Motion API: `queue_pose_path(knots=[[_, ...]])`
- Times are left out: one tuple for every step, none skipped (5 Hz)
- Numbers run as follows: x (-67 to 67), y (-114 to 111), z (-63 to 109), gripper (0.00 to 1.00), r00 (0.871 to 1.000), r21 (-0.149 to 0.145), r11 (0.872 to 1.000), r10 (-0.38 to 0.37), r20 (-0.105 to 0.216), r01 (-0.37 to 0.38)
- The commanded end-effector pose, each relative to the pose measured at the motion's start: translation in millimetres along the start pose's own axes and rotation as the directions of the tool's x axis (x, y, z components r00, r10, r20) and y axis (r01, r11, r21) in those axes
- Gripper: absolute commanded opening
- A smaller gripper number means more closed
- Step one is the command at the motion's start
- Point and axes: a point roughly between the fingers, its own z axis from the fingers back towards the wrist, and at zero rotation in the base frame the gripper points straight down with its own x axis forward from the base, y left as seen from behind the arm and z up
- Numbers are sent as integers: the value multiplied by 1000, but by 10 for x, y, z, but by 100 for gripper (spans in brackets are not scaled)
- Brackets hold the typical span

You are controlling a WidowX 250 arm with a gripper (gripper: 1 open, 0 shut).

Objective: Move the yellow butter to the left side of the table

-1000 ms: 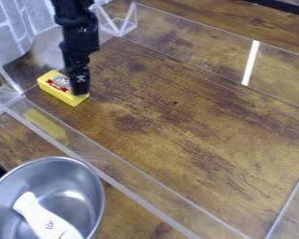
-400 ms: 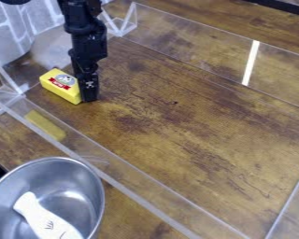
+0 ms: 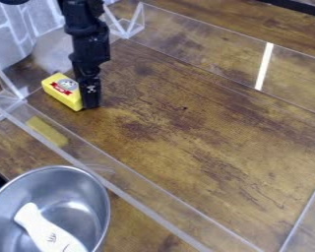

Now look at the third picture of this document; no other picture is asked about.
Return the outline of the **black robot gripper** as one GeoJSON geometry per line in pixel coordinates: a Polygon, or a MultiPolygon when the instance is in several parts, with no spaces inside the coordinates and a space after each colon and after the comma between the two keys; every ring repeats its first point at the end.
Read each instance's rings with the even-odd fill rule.
{"type": "Polygon", "coordinates": [[[111,60],[111,30],[101,20],[104,0],[57,0],[64,16],[64,31],[72,37],[69,60],[79,83],[83,107],[101,104],[100,65],[111,60]]]}

